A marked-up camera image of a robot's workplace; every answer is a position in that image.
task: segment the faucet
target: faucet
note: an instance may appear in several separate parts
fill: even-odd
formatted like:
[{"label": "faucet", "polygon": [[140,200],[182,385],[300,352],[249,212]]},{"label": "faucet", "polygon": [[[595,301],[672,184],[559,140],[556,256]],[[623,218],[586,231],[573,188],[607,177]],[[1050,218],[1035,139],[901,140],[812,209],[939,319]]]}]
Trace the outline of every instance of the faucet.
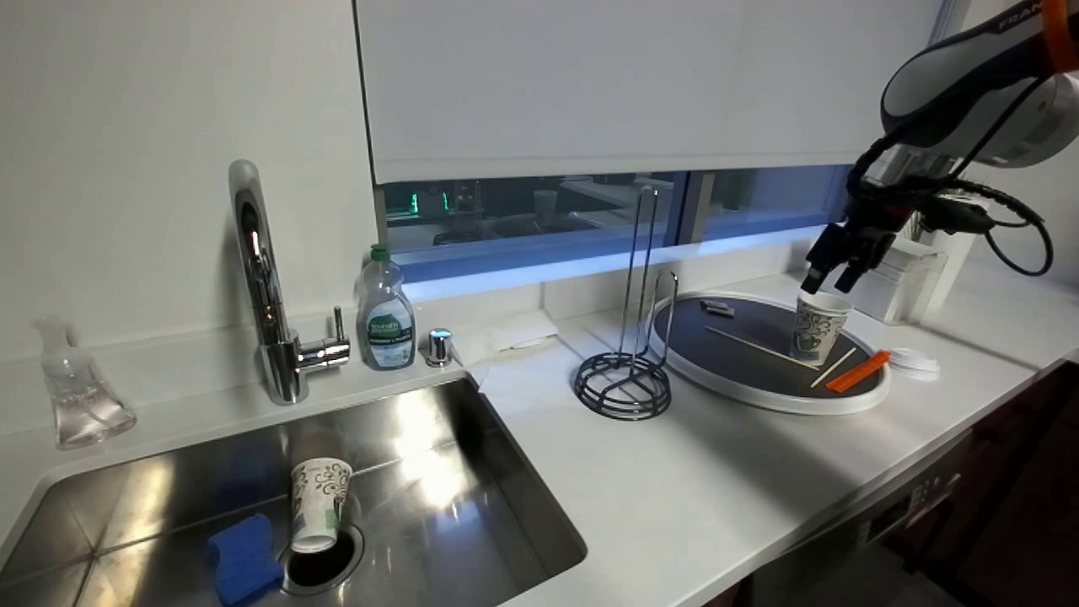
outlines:
[{"label": "faucet", "polygon": [[255,366],[271,401],[303,401],[307,375],[349,363],[352,345],[343,336],[341,307],[334,307],[334,335],[325,345],[303,346],[282,316],[279,278],[271,239],[271,217],[263,204],[260,168],[253,162],[231,165],[241,262],[255,316]]}]

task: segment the drain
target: drain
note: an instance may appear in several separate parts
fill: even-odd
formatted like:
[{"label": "drain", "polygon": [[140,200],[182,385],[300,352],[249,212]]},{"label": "drain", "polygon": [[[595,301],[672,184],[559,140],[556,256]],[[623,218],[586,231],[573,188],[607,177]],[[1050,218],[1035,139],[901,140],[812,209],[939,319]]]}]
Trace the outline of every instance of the drain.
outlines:
[{"label": "drain", "polygon": [[290,592],[325,592],[359,570],[364,556],[361,529],[336,533],[328,552],[290,552],[282,573]]}]

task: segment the window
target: window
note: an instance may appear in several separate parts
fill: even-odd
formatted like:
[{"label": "window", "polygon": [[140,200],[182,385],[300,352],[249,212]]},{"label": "window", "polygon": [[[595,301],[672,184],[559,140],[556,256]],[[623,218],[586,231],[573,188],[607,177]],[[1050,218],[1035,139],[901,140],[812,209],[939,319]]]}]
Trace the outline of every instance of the window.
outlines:
[{"label": "window", "polygon": [[630,245],[638,192],[654,184],[654,245],[819,226],[844,209],[841,165],[650,176],[458,177],[380,184],[405,278],[434,279]]}]

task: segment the faucet handle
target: faucet handle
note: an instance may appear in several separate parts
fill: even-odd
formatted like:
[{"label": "faucet handle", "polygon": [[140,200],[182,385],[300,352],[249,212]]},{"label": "faucet handle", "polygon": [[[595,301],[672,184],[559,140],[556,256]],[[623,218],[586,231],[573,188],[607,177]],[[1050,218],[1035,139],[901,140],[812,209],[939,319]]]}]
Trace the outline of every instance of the faucet handle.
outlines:
[{"label": "faucet handle", "polygon": [[349,339],[341,307],[334,307],[332,339]]}]

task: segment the clear plastic bottle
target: clear plastic bottle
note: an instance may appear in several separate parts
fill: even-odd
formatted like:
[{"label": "clear plastic bottle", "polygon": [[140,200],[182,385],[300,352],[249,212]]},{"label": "clear plastic bottle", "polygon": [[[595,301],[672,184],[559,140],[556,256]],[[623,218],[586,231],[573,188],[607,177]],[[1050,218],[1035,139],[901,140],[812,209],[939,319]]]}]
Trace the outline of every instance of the clear plastic bottle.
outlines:
[{"label": "clear plastic bottle", "polygon": [[415,358],[415,315],[386,243],[370,245],[359,279],[359,346],[379,372],[407,366]]},{"label": "clear plastic bottle", "polygon": [[36,319],[43,388],[53,401],[60,447],[104,443],[135,424],[135,410],[100,380],[87,352],[73,346],[70,326],[58,316]]}]

